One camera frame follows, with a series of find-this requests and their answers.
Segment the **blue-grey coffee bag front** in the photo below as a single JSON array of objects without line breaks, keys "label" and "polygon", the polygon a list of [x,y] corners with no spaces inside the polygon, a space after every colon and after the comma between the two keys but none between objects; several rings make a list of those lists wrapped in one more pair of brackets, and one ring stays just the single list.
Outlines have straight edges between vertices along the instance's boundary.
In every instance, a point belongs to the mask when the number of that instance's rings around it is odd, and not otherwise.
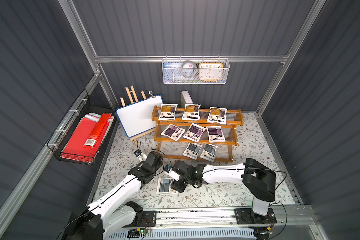
[{"label": "blue-grey coffee bag front", "polygon": [[157,194],[172,194],[175,195],[177,193],[176,190],[172,189],[173,179],[171,178],[159,178],[157,185]]}]

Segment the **blue-grey coffee bag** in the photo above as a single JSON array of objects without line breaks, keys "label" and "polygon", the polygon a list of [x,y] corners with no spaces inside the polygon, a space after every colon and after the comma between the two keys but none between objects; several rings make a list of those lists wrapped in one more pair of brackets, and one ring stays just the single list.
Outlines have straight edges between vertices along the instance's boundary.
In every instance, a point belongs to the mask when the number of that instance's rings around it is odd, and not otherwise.
[{"label": "blue-grey coffee bag", "polygon": [[216,145],[205,144],[201,151],[200,158],[209,162],[214,162],[217,148],[218,146]]},{"label": "blue-grey coffee bag", "polygon": [[157,194],[172,194],[175,195],[177,193],[176,190],[172,189],[173,179],[171,178],[159,178],[157,185]]},{"label": "blue-grey coffee bag", "polygon": [[198,158],[201,149],[202,149],[202,145],[196,143],[189,143],[185,151],[183,152],[183,156],[196,160]]}]

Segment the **blue-grey coffee bag back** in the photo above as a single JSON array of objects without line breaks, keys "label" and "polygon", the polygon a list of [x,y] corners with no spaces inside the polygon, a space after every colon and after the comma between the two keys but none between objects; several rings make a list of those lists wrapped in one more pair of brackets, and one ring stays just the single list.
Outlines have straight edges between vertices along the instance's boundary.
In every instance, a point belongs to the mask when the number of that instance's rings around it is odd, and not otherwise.
[{"label": "blue-grey coffee bag back", "polygon": [[218,146],[216,145],[205,144],[201,151],[200,158],[209,162],[214,162],[217,148]]}]

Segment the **purple coffee bag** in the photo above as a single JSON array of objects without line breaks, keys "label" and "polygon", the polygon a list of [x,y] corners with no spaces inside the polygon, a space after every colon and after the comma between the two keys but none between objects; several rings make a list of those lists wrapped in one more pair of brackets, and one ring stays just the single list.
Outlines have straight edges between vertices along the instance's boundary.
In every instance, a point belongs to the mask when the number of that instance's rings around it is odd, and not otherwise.
[{"label": "purple coffee bag", "polygon": [[199,142],[199,140],[201,139],[201,136],[205,130],[206,130],[206,128],[204,128],[200,125],[191,124],[190,127],[188,128],[188,130],[183,135],[183,137],[188,140],[191,140],[193,142]]},{"label": "purple coffee bag", "polygon": [[210,143],[219,143],[226,141],[221,126],[206,127],[206,131],[208,132],[208,139]]},{"label": "purple coffee bag", "polygon": [[185,129],[169,124],[161,133],[162,136],[178,141],[184,134]]}]

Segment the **orange wooden three-tier shelf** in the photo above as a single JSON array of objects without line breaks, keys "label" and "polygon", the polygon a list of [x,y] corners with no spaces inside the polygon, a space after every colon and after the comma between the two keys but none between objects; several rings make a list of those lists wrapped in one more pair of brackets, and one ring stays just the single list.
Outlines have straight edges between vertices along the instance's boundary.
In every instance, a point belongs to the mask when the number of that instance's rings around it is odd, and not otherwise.
[{"label": "orange wooden three-tier shelf", "polygon": [[241,110],[228,110],[226,113],[226,124],[209,123],[210,111],[200,109],[198,121],[182,120],[184,108],[177,108],[174,120],[160,120],[161,108],[154,107],[152,120],[157,122],[154,140],[158,142],[158,150],[163,142],[171,143],[193,143],[226,145],[228,156],[226,158],[215,157],[216,162],[232,163],[234,161],[233,146],[239,144],[237,126],[243,126],[244,116]]}]

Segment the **yellow coffee bag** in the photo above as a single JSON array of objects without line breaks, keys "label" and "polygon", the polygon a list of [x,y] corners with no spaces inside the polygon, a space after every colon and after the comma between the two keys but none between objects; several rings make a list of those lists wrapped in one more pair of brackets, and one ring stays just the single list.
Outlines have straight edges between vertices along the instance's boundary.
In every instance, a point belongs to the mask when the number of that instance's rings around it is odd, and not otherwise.
[{"label": "yellow coffee bag", "polygon": [[210,113],[208,115],[207,122],[225,125],[227,123],[227,111],[228,109],[226,108],[210,107]]},{"label": "yellow coffee bag", "polygon": [[159,114],[159,120],[175,120],[176,110],[178,104],[161,104],[161,111]]},{"label": "yellow coffee bag", "polygon": [[182,116],[183,121],[198,121],[200,120],[200,109],[201,105],[198,104],[185,104],[185,110]]}]

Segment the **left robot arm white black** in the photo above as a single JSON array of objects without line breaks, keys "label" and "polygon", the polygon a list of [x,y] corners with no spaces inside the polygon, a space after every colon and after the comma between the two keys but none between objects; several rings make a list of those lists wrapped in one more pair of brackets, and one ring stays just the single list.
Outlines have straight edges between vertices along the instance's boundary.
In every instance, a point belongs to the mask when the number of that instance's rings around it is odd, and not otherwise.
[{"label": "left robot arm white black", "polygon": [[62,239],[104,240],[125,226],[140,225],[143,208],[127,200],[163,168],[163,156],[149,153],[146,160],[130,169],[126,177],[106,195],[89,204],[77,217],[71,215],[70,222],[60,233]]}]

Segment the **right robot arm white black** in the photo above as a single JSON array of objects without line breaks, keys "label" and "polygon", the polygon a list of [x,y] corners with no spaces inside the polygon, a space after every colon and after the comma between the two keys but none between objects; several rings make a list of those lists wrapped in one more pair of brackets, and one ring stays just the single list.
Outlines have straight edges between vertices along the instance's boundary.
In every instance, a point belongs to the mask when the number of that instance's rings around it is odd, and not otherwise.
[{"label": "right robot arm white black", "polygon": [[171,188],[179,193],[188,185],[197,189],[216,183],[245,185],[254,196],[252,213],[256,216],[267,216],[271,202],[276,199],[276,172],[254,159],[227,167],[207,164],[194,167],[178,160],[173,166],[166,165],[164,172],[173,179]]}]

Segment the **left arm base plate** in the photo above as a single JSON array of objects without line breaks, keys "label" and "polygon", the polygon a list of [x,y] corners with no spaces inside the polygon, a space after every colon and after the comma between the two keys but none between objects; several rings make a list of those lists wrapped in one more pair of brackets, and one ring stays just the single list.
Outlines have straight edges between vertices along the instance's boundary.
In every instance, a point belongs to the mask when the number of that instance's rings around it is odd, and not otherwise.
[{"label": "left arm base plate", "polygon": [[135,219],[123,228],[142,228],[155,227],[157,219],[157,211],[142,211],[137,213]]}]

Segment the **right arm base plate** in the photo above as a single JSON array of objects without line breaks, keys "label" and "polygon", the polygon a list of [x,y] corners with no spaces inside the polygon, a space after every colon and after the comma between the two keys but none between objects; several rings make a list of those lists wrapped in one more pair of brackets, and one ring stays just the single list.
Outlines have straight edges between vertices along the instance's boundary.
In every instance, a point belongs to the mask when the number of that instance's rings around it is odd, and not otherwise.
[{"label": "right arm base plate", "polygon": [[272,208],[268,208],[268,212],[265,216],[255,214],[252,209],[249,208],[237,208],[234,209],[234,215],[238,225],[250,225],[250,224],[271,224],[277,223],[274,211]]}]

